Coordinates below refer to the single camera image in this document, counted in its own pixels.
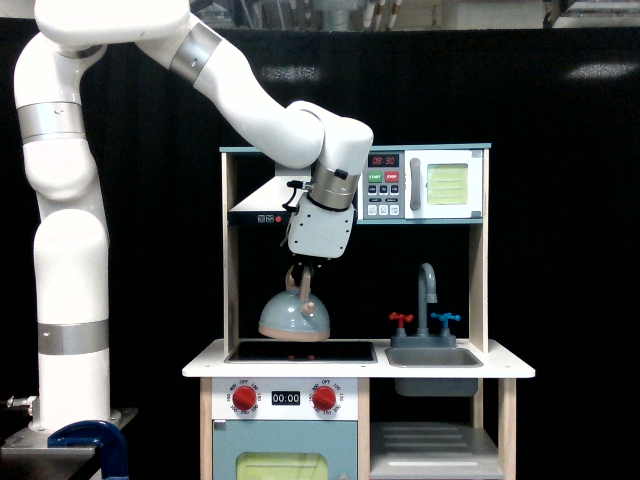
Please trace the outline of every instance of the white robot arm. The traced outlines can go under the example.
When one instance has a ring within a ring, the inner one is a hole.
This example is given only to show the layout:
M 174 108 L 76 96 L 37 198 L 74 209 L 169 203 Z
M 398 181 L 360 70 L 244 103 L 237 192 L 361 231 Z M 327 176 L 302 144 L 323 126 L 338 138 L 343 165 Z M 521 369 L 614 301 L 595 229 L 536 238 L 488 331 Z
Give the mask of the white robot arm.
M 35 13 L 59 51 L 60 45 L 88 51 L 135 41 L 209 98 L 238 133 L 276 162 L 303 168 L 318 160 L 311 191 L 290 222 L 289 248 L 316 257 L 342 255 L 351 231 L 351 201 L 373 142 L 366 125 L 307 102 L 280 106 L 259 85 L 245 56 L 189 14 L 187 0 L 39 0 Z M 307 221 L 297 221 L 298 215 Z
M 52 431 L 113 415 L 108 234 L 79 92 L 83 73 L 104 55 L 105 44 L 136 42 L 211 99 L 276 162 L 302 168 L 317 160 L 312 190 L 289 224 L 295 253 L 342 255 L 373 134 L 313 104 L 282 108 L 260 87 L 244 55 L 190 14 L 188 0 L 37 0 L 35 16 L 42 33 L 22 53 L 14 83 L 25 170 L 42 221 L 34 241 L 37 427 Z

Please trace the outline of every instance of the green button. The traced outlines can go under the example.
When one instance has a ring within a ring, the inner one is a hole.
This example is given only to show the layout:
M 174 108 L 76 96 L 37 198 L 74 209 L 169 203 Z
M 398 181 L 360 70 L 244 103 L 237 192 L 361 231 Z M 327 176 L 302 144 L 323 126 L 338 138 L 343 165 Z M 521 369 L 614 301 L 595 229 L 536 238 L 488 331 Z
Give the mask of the green button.
M 382 172 L 369 172 L 369 183 L 382 183 Z

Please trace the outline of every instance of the blue clamp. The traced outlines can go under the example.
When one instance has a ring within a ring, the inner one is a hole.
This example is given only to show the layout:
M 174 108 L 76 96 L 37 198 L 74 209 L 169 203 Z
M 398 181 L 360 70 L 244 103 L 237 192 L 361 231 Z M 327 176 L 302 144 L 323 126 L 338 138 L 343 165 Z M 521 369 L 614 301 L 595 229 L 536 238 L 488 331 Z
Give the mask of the blue clamp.
M 456 322 L 460 321 L 460 315 L 453 315 L 450 312 L 449 313 L 432 313 L 431 314 L 431 318 L 437 318 L 438 320 L 440 320 L 442 322 L 442 328 L 449 328 L 449 320 L 454 320 Z
M 122 432 L 103 420 L 84 420 L 62 427 L 47 440 L 49 448 L 94 445 L 100 449 L 104 480 L 128 480 L 127 442 Z

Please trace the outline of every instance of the blue faucet handle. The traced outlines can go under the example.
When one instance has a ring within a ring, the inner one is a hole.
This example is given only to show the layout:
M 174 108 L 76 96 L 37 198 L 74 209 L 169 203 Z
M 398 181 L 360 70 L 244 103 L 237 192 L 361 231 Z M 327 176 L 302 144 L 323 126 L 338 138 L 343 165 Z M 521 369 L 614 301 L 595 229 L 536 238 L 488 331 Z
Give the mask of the blue faucet handle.
M 456 322 L 460 321 L 460 315 L 453 315 L 451 312 L 448 313 L 431 313 L 431 318 L 437 318 L 442 322 L 442 328 L 449 328 L 449 320 L 454 320 Z

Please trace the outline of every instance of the microwave display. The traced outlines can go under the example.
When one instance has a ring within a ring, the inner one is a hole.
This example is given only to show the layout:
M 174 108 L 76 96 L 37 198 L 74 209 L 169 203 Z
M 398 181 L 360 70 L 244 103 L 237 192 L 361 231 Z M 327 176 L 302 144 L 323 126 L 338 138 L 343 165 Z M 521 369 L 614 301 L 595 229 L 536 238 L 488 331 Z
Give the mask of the microwave display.
M 400 166 L 400 154 L 398 153 L 383 153 L 383 154 L 369 155 L 369 168 L 375 168 L 375 167 L 398 168 L 399 166 Z

